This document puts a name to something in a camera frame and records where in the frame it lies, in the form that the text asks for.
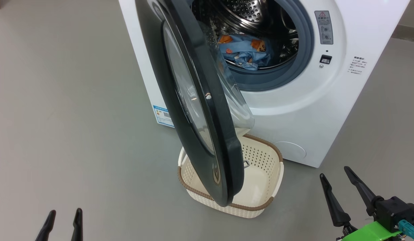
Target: gray floor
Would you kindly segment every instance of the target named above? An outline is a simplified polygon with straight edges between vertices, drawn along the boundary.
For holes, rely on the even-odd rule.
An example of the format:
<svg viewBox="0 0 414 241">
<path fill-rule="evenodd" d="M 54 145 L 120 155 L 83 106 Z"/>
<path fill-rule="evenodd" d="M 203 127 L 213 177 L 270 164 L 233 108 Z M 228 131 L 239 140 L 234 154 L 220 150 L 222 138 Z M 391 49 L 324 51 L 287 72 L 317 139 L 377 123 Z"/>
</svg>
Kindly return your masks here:
<svg viewBox="0 0 414 241">
<path fill-rule="evenodd" d="M 399 24 L 414 27 L 414 0 L 409 2 L 405 14 L 403 14 Z"/>
<path fill-rule="evenodd" d="M 414 43 L 391 39 L 319 169 L 286 162 L 277 198 L 245 220 L 193 201 L 181 143 L 155 123 L 117 1 L 10 0 L 0 10 L 0 240 L 33 240 L 57 210 L 69 240 L 334 240 L 318 180 L 361 227 L 343 166 L 414 203 Z"/>
</svg>

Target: washing machine door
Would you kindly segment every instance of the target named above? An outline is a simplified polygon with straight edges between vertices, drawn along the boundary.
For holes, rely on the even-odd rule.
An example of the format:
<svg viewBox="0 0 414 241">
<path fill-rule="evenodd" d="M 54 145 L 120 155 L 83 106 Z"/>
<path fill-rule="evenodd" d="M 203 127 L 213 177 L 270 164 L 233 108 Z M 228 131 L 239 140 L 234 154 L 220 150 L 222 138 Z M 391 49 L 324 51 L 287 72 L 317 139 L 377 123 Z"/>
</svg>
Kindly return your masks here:
<svg viewBox="0 0 414 241">
<path fill-rule="evenodd" d="M 196 21 L 189 5 L 181 0 L 165 0 L 160 5 L 168 61 L 164 71 L 173 78 L 157 81 L 202 184 L 216 203 L 227 206 L 244 180 L 238 136 L 253 127 L 254 118 L 216 40 L 206 39 L 211 33 Z"/>
</svg>

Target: white basket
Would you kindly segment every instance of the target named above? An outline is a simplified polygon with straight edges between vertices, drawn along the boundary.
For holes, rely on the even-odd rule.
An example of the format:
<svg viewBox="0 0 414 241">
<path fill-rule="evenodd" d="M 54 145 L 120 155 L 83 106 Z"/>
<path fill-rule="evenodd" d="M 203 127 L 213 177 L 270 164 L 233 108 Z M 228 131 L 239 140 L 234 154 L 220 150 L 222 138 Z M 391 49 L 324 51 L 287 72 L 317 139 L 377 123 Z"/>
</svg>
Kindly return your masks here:
<svg viewBox="0 0 414 241">
<path fill-rule="evenodd" d="M 221 207 L 208 194 L 182 148 L 179 156 L 179 180 L 196 201 L 242 218 L 255 218 L 271 204 L 283 180 L 283 157 L 273 144 L 254 136 L 240 139 L 245 166 L 244 184 L 230 206 Z"/>
</svg>

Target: cartoon print fabric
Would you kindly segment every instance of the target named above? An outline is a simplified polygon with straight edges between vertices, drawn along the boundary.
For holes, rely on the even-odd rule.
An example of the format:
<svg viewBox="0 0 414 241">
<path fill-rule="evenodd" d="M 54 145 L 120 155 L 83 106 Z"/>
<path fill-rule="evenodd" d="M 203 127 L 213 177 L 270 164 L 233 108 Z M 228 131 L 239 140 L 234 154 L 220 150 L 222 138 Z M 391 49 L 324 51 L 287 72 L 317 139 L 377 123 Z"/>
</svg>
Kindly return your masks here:
<svg viewBox="0 0 414 241">
<path fill-rule="evenodd" d="M 269 41 L 245 34 L 222 35 L 218 41 L 220 52 L 246 70 L 267 66 L 272 58 Z"/>
</svg>

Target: warning label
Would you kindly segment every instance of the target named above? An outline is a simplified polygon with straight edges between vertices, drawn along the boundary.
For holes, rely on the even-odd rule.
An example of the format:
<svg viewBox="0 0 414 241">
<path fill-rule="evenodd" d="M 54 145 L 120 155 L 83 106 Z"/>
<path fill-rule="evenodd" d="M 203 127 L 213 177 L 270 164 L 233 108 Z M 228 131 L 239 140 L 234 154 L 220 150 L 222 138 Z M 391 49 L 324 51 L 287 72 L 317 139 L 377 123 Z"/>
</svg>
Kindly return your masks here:
<svg viewBox="0 0 414 241">
<path fill-rule="evenodd" d="M 332 21 L 329 11 L 314 11 L 320 32 L 320 44 L 333 44 Z"/>
<path fill-rule="evenodd" d="M 348 73 L 361 75 L 366 69 L 367 61 L 362 57 L 354 56 L 348 66 Z"/>
</svg>

